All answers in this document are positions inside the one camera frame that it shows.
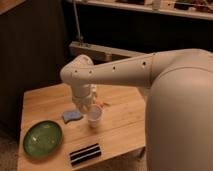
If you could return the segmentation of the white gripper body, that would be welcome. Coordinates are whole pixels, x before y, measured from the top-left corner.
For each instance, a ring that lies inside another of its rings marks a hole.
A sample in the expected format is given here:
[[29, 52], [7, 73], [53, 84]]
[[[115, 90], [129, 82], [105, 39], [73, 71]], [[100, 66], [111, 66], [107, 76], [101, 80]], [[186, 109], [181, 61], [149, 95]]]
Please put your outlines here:
[[95, 103], [96, 95], [90, 94], [85, 97], [72, 97], [72, 101], [75, 104], [76, 108], [83, 114], [89, 112], [91, 106]]

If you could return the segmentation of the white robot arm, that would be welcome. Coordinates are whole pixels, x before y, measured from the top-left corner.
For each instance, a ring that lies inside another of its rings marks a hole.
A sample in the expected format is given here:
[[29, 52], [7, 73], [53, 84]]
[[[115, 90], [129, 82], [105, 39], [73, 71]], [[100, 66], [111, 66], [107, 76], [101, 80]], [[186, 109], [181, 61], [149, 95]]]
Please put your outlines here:
[[91, 105], [94, 84], [147, 87], [147, 170], [213, 171], [213, 52], [162, 51], [99, 65], [79, 55], [60, 77], [79, 109]]

